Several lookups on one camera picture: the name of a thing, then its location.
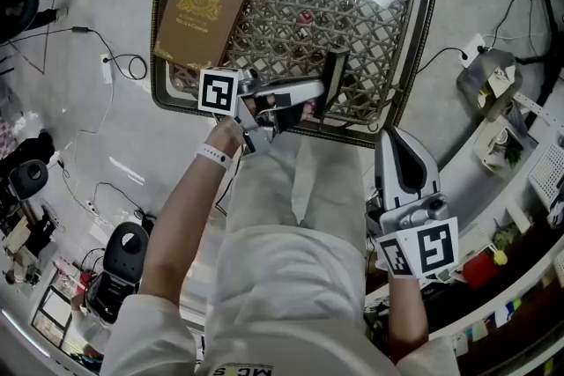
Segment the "person's legs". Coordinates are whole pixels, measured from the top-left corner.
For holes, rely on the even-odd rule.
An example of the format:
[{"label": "person's legs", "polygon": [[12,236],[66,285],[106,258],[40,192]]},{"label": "person's legs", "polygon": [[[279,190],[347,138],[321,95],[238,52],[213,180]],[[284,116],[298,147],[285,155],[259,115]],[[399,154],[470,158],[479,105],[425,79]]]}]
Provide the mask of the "person's legs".
[{"label": "person's legs", "polygon": [[349,144],[318,138],[308,138],[307,146],[315,178],[302,225],[348,241],[364,255],[366,221],[359,152]]},{"label": "person's legs", "polygon": [[56,10],[45,10],[39,11],[35,18],[33,19],[32,23],[26,30],[33,30],[35,28],[44,27],[51,22],[56,21]]},{"label": "person's legs", "polygon": [[297,225],[292,189],[301,136],[275,137],[268,153],[244,157],[227,211],[228,233],[254,225]]}]

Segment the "wall socket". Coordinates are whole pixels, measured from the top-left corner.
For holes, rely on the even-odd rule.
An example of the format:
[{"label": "wall socket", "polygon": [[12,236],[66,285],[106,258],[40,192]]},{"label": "wall socket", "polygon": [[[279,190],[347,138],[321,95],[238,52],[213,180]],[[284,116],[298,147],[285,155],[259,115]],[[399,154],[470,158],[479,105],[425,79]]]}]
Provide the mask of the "wall socket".
[{"label": "wall socket", "polygon": [[86,205],[88,206],[88,209],[92,212],[93,215],[95,215],[97,217],[100,216],[100,214],[98,213],[98,211],[94,207],[93,203],[91,203],[90,201],[86,201]]},{"label": "wall socket", "polygon": [[478,46],[484,47],[485,45],[486,42],[484,41],[484,37],[481,34],[476,33],[466,47],[463,48],[465,54],[468,55],[468,59],[463,60],[462,55],[458,56],[460,64],[462,64],[465,68],[468,68],[468,66],[470,66],[479,55]]},{"label": "wall socket", "polygon": [[112,62],[108,61],[104,63],[104,60],[109,58],[108,54],[100,55],[100,62],[102,65],[102,77],[104,78],[104,83],[106,85],[111,85],[114,83],[114,78],[112,75]]}]

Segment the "brown book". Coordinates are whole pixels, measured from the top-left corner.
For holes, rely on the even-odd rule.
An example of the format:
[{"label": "brown book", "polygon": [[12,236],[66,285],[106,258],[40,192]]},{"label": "brown book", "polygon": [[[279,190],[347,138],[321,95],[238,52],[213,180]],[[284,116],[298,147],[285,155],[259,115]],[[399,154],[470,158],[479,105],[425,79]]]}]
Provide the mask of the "brown book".
[{"label": "brown book", "polygon": [[153,53],[195,71],[221,64],[245,0],[168,0]]}]

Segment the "power cord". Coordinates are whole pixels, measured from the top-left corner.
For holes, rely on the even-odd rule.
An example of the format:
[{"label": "power cord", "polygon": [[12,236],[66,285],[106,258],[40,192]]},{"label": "power cord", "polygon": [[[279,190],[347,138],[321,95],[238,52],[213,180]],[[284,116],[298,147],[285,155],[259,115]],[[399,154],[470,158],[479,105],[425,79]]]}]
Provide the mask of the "power cord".
[{"label": "power cord", "polygon": [[229,183],[226,186],[226,189],[223,192],[223,195],[221,195],[221,197],[218,199],[218,201],[215,203],[215,208],[218,209],[225,217],[227,216],[227,212],[225,211],[225,209],[223,207],[221,207],[219,204],[221,203],[221,201],[223,201],[223,198],[226,197],[227,191],[229,191],[231,184],[233,183],[233,180],[235,179],[235,176],[237,175],[237,173],[239,172],[239,165],[241,164],[241,157],[239,157],[239,159],[237,160],[237,167],[235,168],[235,173],[233,174],[233,177],[231,178],[231,180],[229,181]]},{"label": "power cord", "polygon": [[98,129],[95,132],[92,132],[91,130],[81,129],[77,132],[77,134],[74,137],[74,153],[73,153],[72,159],[74,161],[74,166],[77,168],[77,173],[78,173],[78,180],[77,180],[77,183],[74,186],[74,195],[76,195],[77,190],[78,190],[78,185],[80,184],[80,181],[82,180],[82,178],[80,176],[80,171],[78,170],[78,162],[77,162],[78,139],[80,138],[80,136],[82,134],[98,135],[100,133],[100,131],[102,130],[102,126],[104,125],[104,122],[106,121],[106,118],[108,117],[109,111],[112,108],[112,105],[114,104],[114,94],[115,94],[115,84],[112,84],[112,94],[109,98],[108,108],[106,108],[106,113],[104,113],[104,115],[102,116],[102,120],[100,121],[100,125],[98,126]]},{"label": "power cord", "polygon": [[[529,36],[538,36],[539,38],[542,38],[545,35],[546,35],[546,33],[531,33],[531,35],[521,34],[519,36],[500,36],[500,35],[498,35],[497,39],[502,40],[502,41],[515,41],[515,40],[521,40],[523,38],[529,38]],[[483,34],[482,36],[484,38],[493,38],[495,35],[488,33],[488,34]]]},{"label": "power cord", "polygon": [[99,261],[103,256],[104,256],[104,254],[101,255],[100,257],[98,257],[98,258],[94,261],[94,265],[92,266],[92,270],[91,270],[91,271],[92,271],[92,274],[96,274],[96,264],[98,263],[98,261]]},{"label": "power cord", "polygon": [[91,210],[88,210],[81,202],[80,200],[76,197],[76,195],[72,192],[71,187],[69,187],[69,184],[67,183],[67,179],[71,178],[71,175],[69,174],[69,172],[65,169],[64,167],[64,163],[62,162],[62,160],[57,160],[56,162],[61,169],[63,170],[62,172],[62,176],[63,176],[63,183],[64,186],[67,188],[67,190],[69,191],[70,196],[72,197],[72,200],[74,201],[74,203],[80,207],[82,210],[84,210],[86,213],[90,214],[90,215],[94,215],[93,212]]},{"label": "power cord", "polygon": [[[104,44],[104,46],[106,46],[106,49],[108,50],[108,53],[112,56],[111,58],[105,58],[104,59],[104,63],[113,61],[115,63],[115,66],[117,67],[117,69],[120,71],[120,73],[127,78],[128,80],[143,80],[144,78],[147,77],[147,73],[148,73],[148,69],[147,69],[147,62],[145,61],[145,59],[141,56],[141,55],[137,55],[137,54],[120,54],[120,55],[116,55],[114,56],[114,53],[112,52],[112,49],[110,48],[110,46],[106,43],[106,41],[104,40],[104,38],[102,38],[102,35],[99,34],[96,30],[93,30],[92,28],[89,27],[82,27],[82,26],[74,26],[71,28],[64,28],[62,30],[54,30],[52,32],[45,32],[45,33],[36,33],[36,34],[32,34],[29,36],[24,36],[23,38],[18,38],[17,40],[10,40],[5,42],[4,44],[0,44],[0,48],[4,47],[4,46],[9,46],[15,42],[20,42],[20,41],[24,41],[24,40],[29,40],[30,38],[34,38],[36,36],[44,36],[46,34],[54,34],[54,33],[62,33],[62,32],[73,32],[73,33],[94,33],[96,34],[100,40],[102,41],[102,43]],[[119,64],[117,64],[117,58],[120,58],[122,56],[130,56],[130,63],[128,65],[128,72],[129,72],[129,76],[125,75],[125,73],[123,72],[122,68],[120,67]],[[131,71],[131,65],[133,64],[133,62],[135,60],[139,60],[141,62],[141,64],[143,65],[143,75],[141,77],[135,77],[133,75],[133,72]]]},{"label": "power cord", "polygon": [[82,262],[80,263],[80,272],[81,273],[85,272],[85,262],[86,262],[86,259],[88,258],[88,255],[90,255],[94,251],[105,251],[105,250],[106,250],[106,248],[104,248],[104,247],[95,247],[95,248],[91,249],[90,251],[88,251],[85,255],[85,258],[82,259]]},{"label": "power cord", "polygon": [[143,211],[143,209],[142,209],[141,207],[139,207],[138,204],[134,203],[134,202],[131,200],[131,198],[125,194],[125,192],[124,192],[123,190],[119,189],[118,187],[116,187],[115,185],[113,185],[113,184],[111,184],[111,183],[109,183],[109,182],[98,182],[98,183],[96,184],[96,187],[94,188],[94,196],[93,196],[92,204],[93,204],[94,208],[95,208],[97,211],[100,211],[100,209],[98,209],[98,207],[96,206],[96,195],[98,194],[98,187],[99,187],[100,185],[104,185],[104,186],[106,186],[106,187],[111,187],[111,188],[113,188],[113,189],[114,189],[115,191],[117,191],[118,193],[121,193],[122,196],[125,197],[125,199],[127,199],[130,203],[132,203],[132,204],[137,208],[137,209],[133,212],[133,214],[135,215],[135,217],[136,217],[137,219],[143,219],[143,217],[147,217],[147,216],[150,217],[150,215],[147,215],[147,214]]},{"label": "power cord", "polygon": [[468,55],[467,55],[461,48],[443,48],[443,49],[439,50],[436,54],[434,54],[433,58],[431,58],[431,59],[427,62],[427,64],[426,64],[425,66],[423,66],[420,70],[418,70],[418,71],[415,73],[415,75],[417,75],[417,74],[419,74],[420,72],[424,71],[424,70],[429,66],[429,64],[431,64],[431,63],[434,61],[434,59],[435,59],[437,56],[439,56],[440,54],[442,54],[443,52],[445,52],[445,51],[447,51],[447,50],[457,50],[458,52],[460,52],[460,53],[462,54],[462,59],[463,59],[463,60],[468,60]]},{"label": "power cord", "polygon": [[532,18],[532,0],[531,0],[531,7],[529,9],[529,43],[531,45],[532,51],[535,53],[535,56],[538,56],[537,50],[535,49],[535,46],[533,45],[531,38],[531,18]]},{"label": "power cord", "polygon": [[372,255],[374,254],[375,250],[376,250],[376,245],[372,239],[372,233],[370,233],[370,231],[367,229],[367,238],[370,240],[370,244],[372,245],[372,251],[370,251],[370,254],[368,255],[367,258],[367,264],[365,267],[365,278],[367,278],[368,275],[368,270],[370,269],[370,260],[372,259]]},{"label": "power cord", "polygon": [[497,33],[500,30],[501,25],[506,21],[506,19],[509,16],[509,12],[511,11],[511,7],[513,6],[513,3],[515,2],[515,0],[511,0],[511,2],[509,2],[509,6],[505,11],[505,14],[503,15],[503,19],[501,20],[501,22],[497,25],[497,27],[495,27],[495,32],[493,33],[493,43],[490,46],[491,48],[495,47],[495,42],[497,41]]}]

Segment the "gold emblem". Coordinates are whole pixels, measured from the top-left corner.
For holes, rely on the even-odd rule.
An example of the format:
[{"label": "gold emblem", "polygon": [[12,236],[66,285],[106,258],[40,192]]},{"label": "gold emblem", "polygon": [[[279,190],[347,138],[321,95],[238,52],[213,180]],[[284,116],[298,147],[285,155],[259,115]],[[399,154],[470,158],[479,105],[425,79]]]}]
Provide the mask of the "gold emblem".
[{"label": "gold emblem", "polygon": [[209,68],[210,66],[212,66],[212,62],[208,61],[208,63],[204,63],[204,64],[198,64],[198,63],[188,63],[186,64],[186,67],[190,70],[195,70],[195,71],[200,71],[203,68]]},{"label": "gold emblem", "polygon": [[180,10],[194,13],[202,18],[217,20],[221,12],[220,0],[180,0],[176,5]]},{"label": "gold emblem", "polygon": [[170,55],[164,48],[162,48],[160,46],[160,41],[157,41],[155,43],[155,50],[154,50],[155,54],[159,54],[160,56],[162,56],[163,58],[166,58],[168,60],[172,60],[173,56]]}]

